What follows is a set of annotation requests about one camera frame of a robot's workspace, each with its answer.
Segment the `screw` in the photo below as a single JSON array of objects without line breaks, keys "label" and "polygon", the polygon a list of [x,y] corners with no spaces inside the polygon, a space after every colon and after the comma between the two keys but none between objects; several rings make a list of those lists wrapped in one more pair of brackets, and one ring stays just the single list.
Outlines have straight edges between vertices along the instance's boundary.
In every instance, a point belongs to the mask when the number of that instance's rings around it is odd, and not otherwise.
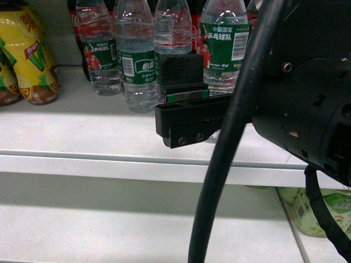
[{"label": "screw", "polygon": [[203,139],[204,139],[204,135],[202,134],[202,133],[199,133],[199,134],[197,134],[197,136],[196,136],[196,140],[197,141],[202,141]]},{"label": "screw", "polygon": [[292,70],[292,64],[291,63],[289,63],[289,62],[285,62],[285,63],[283,63],[283,72],[284,73],[289,73],[289,72],[291,72],[291,70]]},{"label": "screw", "polygon": [[186,138],[185,138],[185,137],[181,137],[181,138],[178,140],[178,143],[179,143],[179,145],[185,145],[185,144],[186,144]]}]

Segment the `green bottle label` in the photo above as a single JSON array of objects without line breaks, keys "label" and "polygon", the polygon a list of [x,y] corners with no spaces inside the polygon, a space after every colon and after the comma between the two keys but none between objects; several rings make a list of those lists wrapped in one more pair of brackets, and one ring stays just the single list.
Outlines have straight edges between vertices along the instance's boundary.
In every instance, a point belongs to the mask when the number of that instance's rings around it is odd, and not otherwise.
[{"label": "green bottle label", "polygon": [[166,58],[167,54],[160,54],[160,53],[157,53],[155,52],[155,72],[156,72],[156,83],[159,84],[160,83],[160,63],[161,63],[161,60]]},{"label": "green bottle label", "polygon": [[338,214],[351,211],[351,196],[333,193],[323,197],[325,202]]},{"label": "green bottle label", "polygon": [[200,23],[198,53],[203,55],[203,67],[219,76],[240,70],[251,27]]},{"label": "green bottle label", "polygon": [[155,52],[121,52],[123,81],[132,84],[155,80]]},{"label": "green bottle label", "polygon": [[83,42],[88,68],[110,70],[117,66],[117,48],[114,39],[103,42]]}]

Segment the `green strip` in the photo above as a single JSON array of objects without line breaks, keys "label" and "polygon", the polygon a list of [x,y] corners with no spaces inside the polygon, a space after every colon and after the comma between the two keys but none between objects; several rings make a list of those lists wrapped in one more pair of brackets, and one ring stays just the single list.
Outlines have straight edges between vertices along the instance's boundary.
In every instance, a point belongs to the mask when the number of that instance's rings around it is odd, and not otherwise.
[{"label": "green strip", "polygon": [[202,98],[203,98],[203,99],[208,98],[209,95],[210,95],[210,91],[209,91],[208,89],[204,89],[204,90],[202,91]]},{"label": "green strip", "polygon": [[174,97],[174,94],[167,96],[167,103],[173,103],[175,101],[176,101],[176,99]]}]

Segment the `barcode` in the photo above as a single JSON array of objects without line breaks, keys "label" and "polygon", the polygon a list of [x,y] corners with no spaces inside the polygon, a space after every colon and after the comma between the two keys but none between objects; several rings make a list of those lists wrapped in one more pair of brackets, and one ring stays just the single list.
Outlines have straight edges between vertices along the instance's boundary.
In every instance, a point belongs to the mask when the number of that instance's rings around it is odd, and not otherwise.
[{"label": "barcode", "polygon": [[110,50],[111,50],[112,60],[116,60],[117,59],[117,48],[116,48],[115,43],[110,45]]},{"label": "barcode", "polygon": [[302,205],[300,205],[299,208],[297,209],[297,214],[298,214],[298,217],[301,220],[303,215],[305,214],[305,210],[303,209]]},{"label": "barcode", "polygon": [[231,53],[232,61],[244,59],[247,40],[248,32],[235,34],[233,52]]},{"label": "barcode", "polygon": [[134,77],[133,59],[122,57],[123,74],[129,77]]}]

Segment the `white shelf surface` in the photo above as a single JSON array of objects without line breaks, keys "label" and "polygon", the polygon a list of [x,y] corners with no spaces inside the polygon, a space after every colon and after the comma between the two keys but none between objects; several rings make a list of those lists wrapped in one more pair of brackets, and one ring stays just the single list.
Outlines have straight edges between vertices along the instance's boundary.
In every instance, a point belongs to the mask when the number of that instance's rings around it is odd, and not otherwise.
[{"label": "white shelf surface", "polygon": [[292,219],[291,206],[282,203],[305,263],[346,262],[327,238],[311,237],[301,232]]},{"label": "white shelf surface", "polygon": [[[201,184],[0,174],[0,261],[186,262]],[[206,262],[303,263],[274,188],[226,185]]]},{"label": "white shelf surface", "polygon": [[[122,93],[96,95],[80,67],[61,74],[54,103],[0,109],[0,172],[203,182],[213,144],[171,150],[156,134],[154,112],[129,111]],[[227,183],[303,187],[305,166],[248,124]],[[320,177],[323,188],[346,188]]]}]

